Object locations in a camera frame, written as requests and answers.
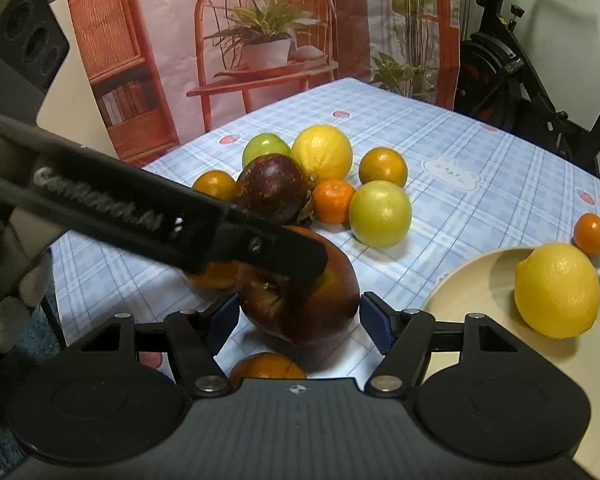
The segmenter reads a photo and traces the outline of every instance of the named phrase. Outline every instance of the backdrop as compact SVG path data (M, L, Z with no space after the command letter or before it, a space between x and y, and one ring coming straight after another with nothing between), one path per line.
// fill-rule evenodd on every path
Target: backdrop
M68 1L109 137L136 166L334 78L454 104L459 0Z

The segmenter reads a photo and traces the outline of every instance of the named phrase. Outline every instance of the beige plate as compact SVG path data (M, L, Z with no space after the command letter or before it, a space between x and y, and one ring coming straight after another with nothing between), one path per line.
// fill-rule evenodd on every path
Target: beige plate
M503 249L467 262L433 290L422 309L455 322L464 321L469 312L484 313L576 381L589 397L591 422L575 459L600 479L600 313L592 329L574 339L549 339L531 330L516 310L513 288L516 265L532 251ZM434 354L427 377L457 362L457 354Z

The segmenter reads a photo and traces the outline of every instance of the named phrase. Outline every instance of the bookshelf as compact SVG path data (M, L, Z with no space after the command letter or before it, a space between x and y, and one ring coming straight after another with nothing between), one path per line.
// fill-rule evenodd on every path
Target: bookshelf
M144 166L177 146L139 0L68 0L80 56L120 160Z

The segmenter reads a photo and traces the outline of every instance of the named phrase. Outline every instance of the table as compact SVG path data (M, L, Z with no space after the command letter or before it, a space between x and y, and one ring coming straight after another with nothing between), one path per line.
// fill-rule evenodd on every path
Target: table
M349 137L354 165L348 179L354 186L360 185L358 163L373 147L395 148L407 161L413 222L398 246L375 250L340 225L313 226L349 256L360 291L374 291L396 310L420 307L442 278L478 254L568 242L583 213L600 216L600 180L590 174L478 121L353 79L261 108L146 169L186 186L211 169L237 177L251 137L273 131L291 143L315 123L336 124ZM52 252L68 343L116 312L152 322L183 308L204 309L218 296L190 286L180 270L75 232L60 238ZM309 377L351 376L360 386L382 359L358 318L338 341L307 354L265 338L240 314L216 361L228 372L245 355L270 348L286 353Z

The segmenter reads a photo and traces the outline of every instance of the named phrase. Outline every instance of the red apple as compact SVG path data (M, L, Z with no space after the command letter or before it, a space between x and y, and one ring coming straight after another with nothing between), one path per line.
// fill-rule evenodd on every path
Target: red apple
M294 345L329 340L346 329L358 311L356 273L347 255L326 238L301 227L287 228L324 245L325 271L307 284L240 264L240 306L255 326Z

